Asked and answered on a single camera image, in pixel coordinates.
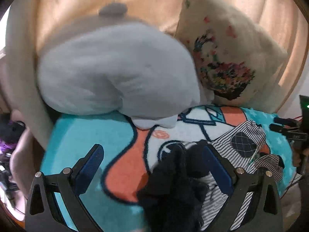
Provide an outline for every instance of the floral pillow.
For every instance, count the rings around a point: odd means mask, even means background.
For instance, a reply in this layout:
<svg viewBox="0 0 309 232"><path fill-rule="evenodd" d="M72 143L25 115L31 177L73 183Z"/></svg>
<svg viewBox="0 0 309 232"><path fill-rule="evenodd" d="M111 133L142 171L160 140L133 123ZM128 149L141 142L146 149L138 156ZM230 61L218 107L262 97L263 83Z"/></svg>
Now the floral pillow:
<svg viewBox="0 0 309 232"><path fill-rule="evenodd" d="M250 107L246 103L286 57L259 25L223 0L183 0L176 38L219 104Z"/></svg>

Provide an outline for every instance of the black cloth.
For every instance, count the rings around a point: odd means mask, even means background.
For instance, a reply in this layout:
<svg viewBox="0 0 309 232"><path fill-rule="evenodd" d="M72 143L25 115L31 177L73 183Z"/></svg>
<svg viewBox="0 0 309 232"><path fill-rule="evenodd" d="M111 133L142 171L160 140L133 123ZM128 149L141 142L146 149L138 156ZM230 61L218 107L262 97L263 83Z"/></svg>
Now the black cloth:
<svg viewBox="0 0 309 232"><path fill-rule="evenodd" d="M17 143L26 129L22 121L11 121L9 113L0 115L0 140L7 144Z"/></svg>
<svg viewBox="0 0 309 232"><path fill-rule="evenodd" d="M200 210L209 190L206 183L192 178L192 175L208 174L202 165L192 166L193 158L199 158L196 153L201 150L186 154L178 145L170 150L154 168L146 186L137 193L139 204L144 208L152 232L198 231Z"/></svg>

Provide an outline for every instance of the white wall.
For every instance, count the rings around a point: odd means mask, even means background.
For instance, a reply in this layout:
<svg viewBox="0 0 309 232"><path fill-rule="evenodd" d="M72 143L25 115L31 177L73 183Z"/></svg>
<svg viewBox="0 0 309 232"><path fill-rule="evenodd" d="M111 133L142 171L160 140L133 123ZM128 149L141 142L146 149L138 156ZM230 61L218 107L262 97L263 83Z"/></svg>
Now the white wall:
<svg viewBox="0 0 309 232"><path fill-rule="evenodd" d="M307 55L304 70L295 89L278 111L280 117L295 118L302 115L299 104L299 95L309 96L309 55Z"/></svg>
<svg viewBox="0 0 309 232"><path fill-rule="evenodd" d="M5 47L5 32L7 29L7 16L9 15L9 10L10 8L8 8L0 21L0 50Z"/></svg>

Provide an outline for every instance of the teal blanket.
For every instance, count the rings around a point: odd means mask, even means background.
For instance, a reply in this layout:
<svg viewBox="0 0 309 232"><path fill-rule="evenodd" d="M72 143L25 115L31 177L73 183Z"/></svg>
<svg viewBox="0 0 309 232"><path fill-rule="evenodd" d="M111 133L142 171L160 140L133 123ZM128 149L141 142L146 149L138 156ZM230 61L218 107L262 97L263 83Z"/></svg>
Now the teal blanket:
<svg viewBox="0 0 309 232"><path fill-rule="evenodd" d="M137 205L136 191L146 184L162 151L159 147L163 147L166 140L213 140L243 121L253 120L265 130L268 145L265 149L280 155L285 164L283 179L277 183L282 195L295 168L285 137L268 128L275 116L253 109L203 106L194 108L185 115L185 120L179 117L176 132L162 128L139 130L118 112L95 116L64 114L54 127L41 171L45 175L60 173L84 157L94 144L101 144L104 160L80 198L104 231L139 231L146 228L146 223L143 210ZM57 194L56 198L67 225L77 230L61 196Z"/></svg>

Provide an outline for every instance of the blue gripper pad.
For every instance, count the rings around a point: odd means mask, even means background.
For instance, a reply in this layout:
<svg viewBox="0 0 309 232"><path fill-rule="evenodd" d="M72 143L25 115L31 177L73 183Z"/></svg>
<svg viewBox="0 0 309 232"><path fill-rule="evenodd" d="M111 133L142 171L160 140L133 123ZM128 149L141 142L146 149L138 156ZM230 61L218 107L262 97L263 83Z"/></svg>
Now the blue gripper pad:
<svg viewBox="0 0 309 232"><path fill-rule="evenodd" d="M78 196L84 194L89 187L93 177L95 176L96 171L98 170L101 162L104 158L104 150L101 145L95 145L96 148L89 156L87 154L85 159L88 160L85 162L84 166L81 168L75 179L74 193Z"/></svg>
<svg viewBox="0 0 309 232"><path fill-rule="evenodd" d="M203 150L203 159L221 192L231 196L234 191L232 179L208 146Z"/></svg>

